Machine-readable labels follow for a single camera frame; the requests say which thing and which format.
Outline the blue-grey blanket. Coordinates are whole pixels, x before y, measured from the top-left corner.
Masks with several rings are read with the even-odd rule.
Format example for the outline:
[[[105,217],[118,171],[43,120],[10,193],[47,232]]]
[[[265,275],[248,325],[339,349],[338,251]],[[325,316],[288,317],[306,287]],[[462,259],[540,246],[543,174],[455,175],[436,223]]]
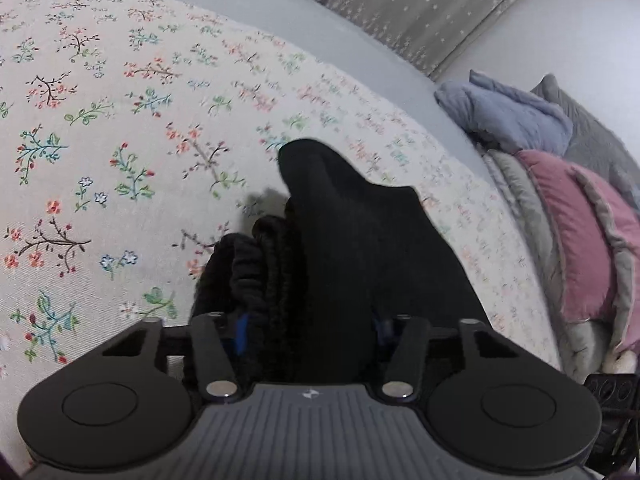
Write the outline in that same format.
[[[440,84],[434,98],[466,133],[510,154],[537,150],[562,156],[574,133],[561,107],[474,70],[467,82]]]

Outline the dark grey pillow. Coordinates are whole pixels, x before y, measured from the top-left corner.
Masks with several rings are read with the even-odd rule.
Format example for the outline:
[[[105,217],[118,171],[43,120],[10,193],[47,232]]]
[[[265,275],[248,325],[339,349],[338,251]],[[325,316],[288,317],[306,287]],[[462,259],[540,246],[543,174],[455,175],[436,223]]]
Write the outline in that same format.
[[[639,166],[623,141],[575,101],[548,74],[532,90],[562,108],[574,126],[574,133],[564,158],[604,177],[631,205],[639,205]]]

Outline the pink pillow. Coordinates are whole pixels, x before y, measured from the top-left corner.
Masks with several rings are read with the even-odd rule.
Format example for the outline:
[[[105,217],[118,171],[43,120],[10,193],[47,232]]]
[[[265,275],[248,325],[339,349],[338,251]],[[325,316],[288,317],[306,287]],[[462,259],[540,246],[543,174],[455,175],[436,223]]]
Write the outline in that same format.
[[[561,315],[612,324],[612,352],[639,350],[639,218],[595,172],[541,151],[516,158],[540,193],[558,237]]]

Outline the grey quilt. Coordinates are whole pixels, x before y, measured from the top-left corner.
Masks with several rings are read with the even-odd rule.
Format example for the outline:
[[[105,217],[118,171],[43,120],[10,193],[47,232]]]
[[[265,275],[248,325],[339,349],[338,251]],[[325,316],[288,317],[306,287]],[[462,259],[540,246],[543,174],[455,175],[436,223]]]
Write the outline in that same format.
[[[533,176],[512,155],[489,150],[483,159],[533,257],[562,370],[576,382],[583,382],[591,373],[603,373],[602,362],[610,352],[611,329],[601,321],[567,322],[562,317],[565,275],[559,231]]]

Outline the floral bed sheet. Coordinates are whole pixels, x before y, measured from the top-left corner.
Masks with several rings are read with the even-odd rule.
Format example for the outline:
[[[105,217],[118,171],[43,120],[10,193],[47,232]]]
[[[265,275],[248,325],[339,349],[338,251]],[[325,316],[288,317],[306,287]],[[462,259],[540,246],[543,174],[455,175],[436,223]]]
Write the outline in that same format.
[[[491,325],[561,363],[501,195],[432,128],[334,65],[176,0],[1,0],[1,452],[37,382],[123,330],[189,315],[224,234],[282,210],[279,148],[314,138],[410,185]]]

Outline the black pants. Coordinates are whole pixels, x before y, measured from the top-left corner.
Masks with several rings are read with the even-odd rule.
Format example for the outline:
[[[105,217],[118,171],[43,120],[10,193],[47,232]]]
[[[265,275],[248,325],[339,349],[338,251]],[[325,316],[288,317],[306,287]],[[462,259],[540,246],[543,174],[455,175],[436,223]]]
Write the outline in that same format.
[[[282,216],[218,240],[192,312],[248,313],[242,374],[253,382],[353,384],[375,378],[375,318],[435,327],[486,313],[454,250],[410,186],[364,178],[315,140],[278,154],[290,196]]]

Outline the white fluffy plush toy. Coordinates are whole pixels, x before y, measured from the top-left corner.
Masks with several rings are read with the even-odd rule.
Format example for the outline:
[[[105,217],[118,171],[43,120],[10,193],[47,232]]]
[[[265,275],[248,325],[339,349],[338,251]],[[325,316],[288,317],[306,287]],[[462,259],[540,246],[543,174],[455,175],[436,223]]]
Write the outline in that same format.
[[[634,374],[638,366],[638,356],[632,350],[620,353],[608,352],[602,362],[601,370],[605,374]]]

